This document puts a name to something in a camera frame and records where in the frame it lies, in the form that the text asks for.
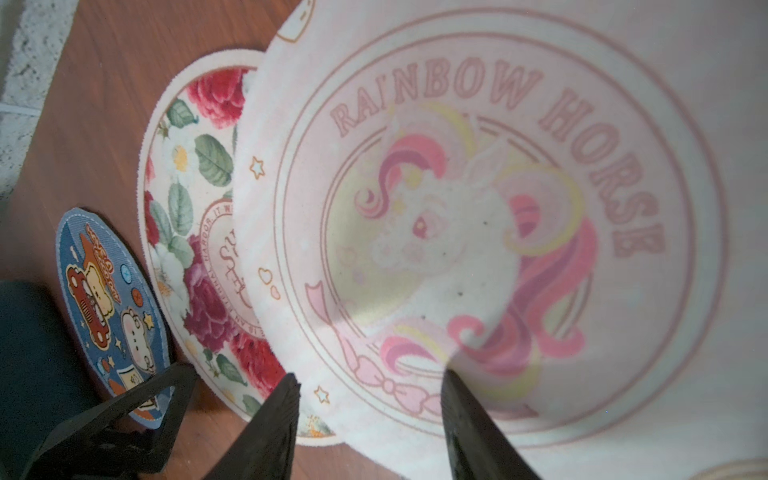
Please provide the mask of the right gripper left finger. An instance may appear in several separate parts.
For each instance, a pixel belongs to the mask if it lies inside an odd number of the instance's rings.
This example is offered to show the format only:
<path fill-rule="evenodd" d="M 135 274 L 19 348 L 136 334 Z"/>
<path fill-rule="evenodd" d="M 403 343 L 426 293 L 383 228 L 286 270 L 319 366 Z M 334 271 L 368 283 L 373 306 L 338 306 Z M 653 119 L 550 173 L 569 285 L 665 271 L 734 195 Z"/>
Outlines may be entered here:
<path fill-rule="evenodd" d="M 286 374 L 205 479 L 290 479 L 300 387 Z"/>

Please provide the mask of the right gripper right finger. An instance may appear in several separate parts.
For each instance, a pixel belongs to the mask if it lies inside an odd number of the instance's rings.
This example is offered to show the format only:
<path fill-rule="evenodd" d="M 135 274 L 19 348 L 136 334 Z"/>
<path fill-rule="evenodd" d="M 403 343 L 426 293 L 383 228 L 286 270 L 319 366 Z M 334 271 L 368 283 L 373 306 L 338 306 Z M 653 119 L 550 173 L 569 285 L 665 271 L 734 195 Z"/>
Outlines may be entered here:
<path fill-rule="evenodd" d="M 461 377 L 452 370 L 447 370 L 443 376 L 441 409 L 454 479 L 539 480 Z"/>

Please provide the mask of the white dog face coaster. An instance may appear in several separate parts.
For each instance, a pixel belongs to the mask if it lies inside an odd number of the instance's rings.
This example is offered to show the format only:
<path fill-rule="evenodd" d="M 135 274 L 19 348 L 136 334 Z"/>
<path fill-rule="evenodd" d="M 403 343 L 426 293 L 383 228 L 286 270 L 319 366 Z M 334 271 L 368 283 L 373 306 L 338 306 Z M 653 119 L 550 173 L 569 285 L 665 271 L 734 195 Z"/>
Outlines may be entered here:
<path fill-rule="evenodd" d="M 766 458 L 736 460 L 701 471 L 691 480 L 767 480 Z"/>

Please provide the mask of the white pink sketch coaster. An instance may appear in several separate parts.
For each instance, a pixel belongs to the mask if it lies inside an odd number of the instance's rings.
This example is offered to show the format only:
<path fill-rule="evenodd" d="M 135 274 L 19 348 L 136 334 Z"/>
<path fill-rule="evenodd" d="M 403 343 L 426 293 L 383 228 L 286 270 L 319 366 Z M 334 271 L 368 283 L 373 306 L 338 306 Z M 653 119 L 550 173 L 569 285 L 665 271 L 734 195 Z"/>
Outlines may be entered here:
<path fill-rule="evenodd" d="M 763 1 L 303 1 L 234 228 L 309 409 L 402 476 L 449 474 L 449 369 L 546 479 L 767 459 Z"/>

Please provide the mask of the floral pink coaster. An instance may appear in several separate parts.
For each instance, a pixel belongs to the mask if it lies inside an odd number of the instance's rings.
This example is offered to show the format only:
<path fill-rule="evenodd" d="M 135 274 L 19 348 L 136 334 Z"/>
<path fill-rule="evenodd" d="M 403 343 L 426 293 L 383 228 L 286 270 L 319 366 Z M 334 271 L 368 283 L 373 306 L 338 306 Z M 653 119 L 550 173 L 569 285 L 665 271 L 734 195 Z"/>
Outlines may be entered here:
<path fill-rule="evenodd" d="M 261 58 L 224 50 L 171 80 L 145 130 L 136 193 L 146 269 L 173 337 L 245 420 L 284 374 L 253 313 L 233 226 L 237 125 Z"/>

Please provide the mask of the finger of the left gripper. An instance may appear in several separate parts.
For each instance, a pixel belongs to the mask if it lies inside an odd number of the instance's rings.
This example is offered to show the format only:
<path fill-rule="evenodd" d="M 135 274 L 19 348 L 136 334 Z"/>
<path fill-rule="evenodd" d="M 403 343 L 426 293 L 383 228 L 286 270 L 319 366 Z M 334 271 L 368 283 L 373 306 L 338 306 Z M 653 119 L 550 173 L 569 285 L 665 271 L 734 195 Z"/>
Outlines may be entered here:
<path fill-rule="evenodd" d="M 198 375 L 175 363 L 148 381 L 57 425 L 31 455 L 23 479 L 136 479 L 168 463 Z M 123 431 L 120 422 L 141 404 L 171 394 L 156 429 Z"/>

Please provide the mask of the blue cartoon animals coaster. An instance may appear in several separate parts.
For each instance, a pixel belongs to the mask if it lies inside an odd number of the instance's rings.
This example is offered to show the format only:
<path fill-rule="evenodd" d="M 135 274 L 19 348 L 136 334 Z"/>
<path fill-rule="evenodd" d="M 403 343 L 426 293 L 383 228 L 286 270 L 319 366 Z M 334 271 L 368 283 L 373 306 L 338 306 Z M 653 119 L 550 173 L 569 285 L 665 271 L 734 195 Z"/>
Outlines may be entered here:
<path fill-rule="evenodd" d="M 172 364 L 161 310 L 135 255 L 100 216 L 63 214 L 56 233 L 62 296 L 89 368 L 113 397 Z"/>

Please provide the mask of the teal storage box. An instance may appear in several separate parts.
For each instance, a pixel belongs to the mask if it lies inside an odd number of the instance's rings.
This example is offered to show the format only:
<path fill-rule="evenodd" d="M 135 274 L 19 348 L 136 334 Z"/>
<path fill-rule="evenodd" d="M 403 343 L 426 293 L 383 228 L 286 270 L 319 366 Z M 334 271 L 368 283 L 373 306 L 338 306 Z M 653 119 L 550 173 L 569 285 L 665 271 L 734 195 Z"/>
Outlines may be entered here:
<path fill-rule="evenodd" d="M 48 290 L 1 283 L 1 477 L 19 479 L 61 422 L 101 400 Z"/>

